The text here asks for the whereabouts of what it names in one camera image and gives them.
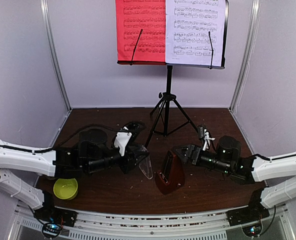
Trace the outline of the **black perforated music stand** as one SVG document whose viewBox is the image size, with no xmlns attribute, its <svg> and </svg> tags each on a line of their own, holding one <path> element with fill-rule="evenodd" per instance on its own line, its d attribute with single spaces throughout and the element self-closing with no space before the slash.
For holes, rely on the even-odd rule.
<svg viewBox="0 0 296 240">
<path fill-rule="evenodd" d="M 170 111 L 170 104 L 176 104 L 177 99 L 174 94 L 171 93 L 171 81 L 172 81 L 172 70 L 174 66 L 180 65 L 173 65 L 173 64 L 166 64 L 160 62 L 119 62 L 120 65 L 160 65 L 166 66 L 167 68 L 167 82 L 166 82 L 166 90 L 159 94 L 159 102 L 150 112 L 150 116 L 155 117 L 155 123 L 162 121 L 164 129 L 161 132 L 161 135 L 168 136 L 170 132 L 168 131 L 168 122 L 169 122 L 169 111 Z M 190 67 L 200 67 L 200 66 L 191 66 L 191 65 L 183 65 L 183 66 L 190 66 Z"/>
</svg>

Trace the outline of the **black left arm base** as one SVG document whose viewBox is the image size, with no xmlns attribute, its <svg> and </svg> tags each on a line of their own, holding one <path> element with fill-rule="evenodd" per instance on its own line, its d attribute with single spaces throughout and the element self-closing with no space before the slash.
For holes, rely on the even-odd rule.
<svg viewBox="0 0 296 240">
<path fill-rule="evenodd" d="M 34 210 L 34 216 L 44 222 L 50 222 L 65 227 L 74 227 L 77 212 L 62 208 L 40 208 Z"/>
</svg>

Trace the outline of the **white sheet music page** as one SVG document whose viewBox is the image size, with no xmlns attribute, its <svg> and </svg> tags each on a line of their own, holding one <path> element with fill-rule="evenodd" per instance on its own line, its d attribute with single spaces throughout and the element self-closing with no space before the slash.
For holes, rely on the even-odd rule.
<svg viewBox="0 0 296 240">
<path fill-rule="evenodd" d="M 225 67 L 228 1 L 168 0 L 165 10 L 166 64 Z"/>
</svg>

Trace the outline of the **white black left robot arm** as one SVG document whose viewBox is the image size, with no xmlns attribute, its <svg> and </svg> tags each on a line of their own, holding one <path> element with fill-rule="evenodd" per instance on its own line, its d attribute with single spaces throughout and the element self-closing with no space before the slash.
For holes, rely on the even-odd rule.
<svg viewBox="0 0 296 240">
<path fill-rule="evenodd" d="M 127 173 L 148 155 L 135 143 L 135 137 L 124 127 L 117 132 L 111 147 L 107 146 L 106 132 L 98 128 L 82 131 L 71 148 L 33 148 L 0 140 L 0 189 L 55 222 L 60 212 L 53 206 L 52 195 L 29 185 L 12 170 L 60 179 L 78 178 L 113 166 Z"/>
</svg>

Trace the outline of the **red sheet music page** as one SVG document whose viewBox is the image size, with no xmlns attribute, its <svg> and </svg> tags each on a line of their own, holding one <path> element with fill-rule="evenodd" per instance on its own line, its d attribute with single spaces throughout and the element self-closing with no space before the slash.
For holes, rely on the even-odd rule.
<svg viewBox="0 0 296 240">
<path fill-rule="evenodd" d="M 165 62 L 164 0 L 117 0 L 117 60 Z"/>
</svg>

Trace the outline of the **brown wooden metronome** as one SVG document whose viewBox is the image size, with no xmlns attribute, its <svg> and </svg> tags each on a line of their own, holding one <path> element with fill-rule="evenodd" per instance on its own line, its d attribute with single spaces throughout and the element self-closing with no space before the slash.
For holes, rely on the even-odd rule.
<svg viewBox="0 0 296 240">
<path fill-rule="evenodd" d="M 182 162 L 173 151 L 167 152 L 161 169 L 156 172 L 155 183 L 163 195 L 168 195 L 185 184 Z"/>
</svg>

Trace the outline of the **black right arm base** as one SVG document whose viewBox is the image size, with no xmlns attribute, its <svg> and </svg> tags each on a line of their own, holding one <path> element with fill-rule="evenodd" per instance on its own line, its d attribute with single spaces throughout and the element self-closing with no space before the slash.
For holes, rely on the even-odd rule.
<svg viewBox="0 0 296 240">
<path fill-rule="evenodd" d="M 229 210 L 226 212 L 230 226 L 243 225 L 270 216 L 270 212 L 265 208 L 259 200 L 249 203 L 248 206 Z"/>
</svg>

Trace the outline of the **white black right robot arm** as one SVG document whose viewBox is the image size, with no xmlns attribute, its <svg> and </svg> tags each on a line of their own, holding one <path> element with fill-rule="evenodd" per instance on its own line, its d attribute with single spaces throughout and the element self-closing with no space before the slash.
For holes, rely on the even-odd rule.
<svg viewBox="0 0 296 240">
<path fill-rule="evenodd" d="M 260 216 L 263 208 L 270 209 L 296 198 L 296 152 L 271 157 L 258 153 L 241 157 L 241 143 L 227 135 L 219 139 L 214 152 L 195 144 L 176 146 L 173 151 L 183 163 L 220 172 L 241 185 L 289 177 L 278 185 L 253 193 L 250 205 L 244 209 L 244 217 L 249 221 Z"/>
</svg>

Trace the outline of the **clear plastic metronome cover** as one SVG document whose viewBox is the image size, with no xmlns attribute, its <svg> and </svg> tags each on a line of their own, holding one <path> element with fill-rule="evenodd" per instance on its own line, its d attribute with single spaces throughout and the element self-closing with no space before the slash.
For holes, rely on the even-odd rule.
<svg viewBox="0 0 296 240">
<path fill-rule="evenodd" d="M 138 149 L 135 151 L 135 155 L 136 165 L 139 167 L 145 177 L 148 180 L 151 180 L 153 178 L 153 170 L 148 149 L 143 145 L 139 145 Z"/>
</svg>

